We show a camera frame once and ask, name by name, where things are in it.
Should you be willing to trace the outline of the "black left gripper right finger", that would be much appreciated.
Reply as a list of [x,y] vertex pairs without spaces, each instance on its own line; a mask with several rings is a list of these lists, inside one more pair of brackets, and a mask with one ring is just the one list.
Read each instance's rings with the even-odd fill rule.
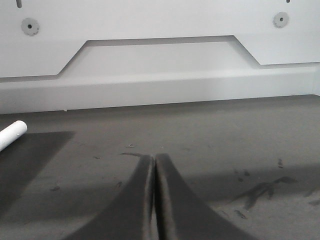
[[186,184],[167,153],[155,156],[155,212],[161,240],[253,240]]

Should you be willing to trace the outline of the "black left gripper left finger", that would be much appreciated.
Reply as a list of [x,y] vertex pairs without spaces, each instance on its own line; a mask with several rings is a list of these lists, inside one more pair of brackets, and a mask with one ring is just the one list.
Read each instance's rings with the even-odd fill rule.
[[142,155],[128,183],[96,217],[67,240],[150,240],[155,162]]

